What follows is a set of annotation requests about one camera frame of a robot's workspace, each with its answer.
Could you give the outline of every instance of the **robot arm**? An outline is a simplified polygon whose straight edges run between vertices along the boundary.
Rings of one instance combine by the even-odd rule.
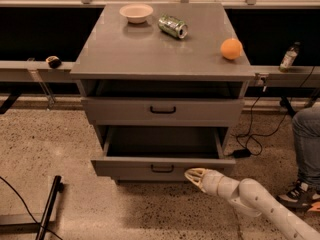
[[[320,239],[320,233],[281,205],[259,182],[237,181],[218,171],[194,168],[185,176],[204,193],[226,199],[237,211],[251,217],[266,216],[289,240]]]

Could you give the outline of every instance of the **drawer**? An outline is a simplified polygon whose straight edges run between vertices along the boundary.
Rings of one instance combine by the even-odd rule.
[[[184,172],[190,168],[208,168],[229,175],[235,166],[231,159],[174,159],[146,157],[104,157],[92,160],[98,176],[121,181],[187,181]]]
[[[234,126],[244,102],[230,99],[86,98],[91,124]]]
[[[92,160],[98,176],[116,181],[186,181],[187,169],[229,174],[235,160],[221,159],[216,128],[109,127],[106,156]]]

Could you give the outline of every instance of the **jeans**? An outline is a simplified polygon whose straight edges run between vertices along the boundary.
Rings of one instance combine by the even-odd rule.
[[[320,191],[320,107],[299,111],[292,128],[298,179]]]

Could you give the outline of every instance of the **person's leg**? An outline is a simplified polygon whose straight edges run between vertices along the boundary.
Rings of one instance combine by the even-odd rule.
[[[292,128],[298,179],[320,191],[320,107],[298,112]]]
[[[298,165],[294,189],[277,200],[291,208],[309,208],[320,201],[320,108],[299,111],[292,120]]]

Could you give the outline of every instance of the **drawer handle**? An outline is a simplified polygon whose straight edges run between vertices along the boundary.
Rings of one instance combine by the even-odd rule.
[[[150,112],[153,114],[173,114],[176,111],[177,111],[176,107],[173,107],[171,111],[157,111],[157,110],[154,110],[153,106],[150,106]]]
[[[171,172],[173,172],[173,170],[174,170],[174,166],[173,165],[171,165],[170,168],[166,168],[166,170],[163,170],[163,169],[161,169],[161,170],[158,169],[157,170],[157,169],[154,168],[153,164],[151,165],[151,171],[154,172],[154,173],[171,173]]]

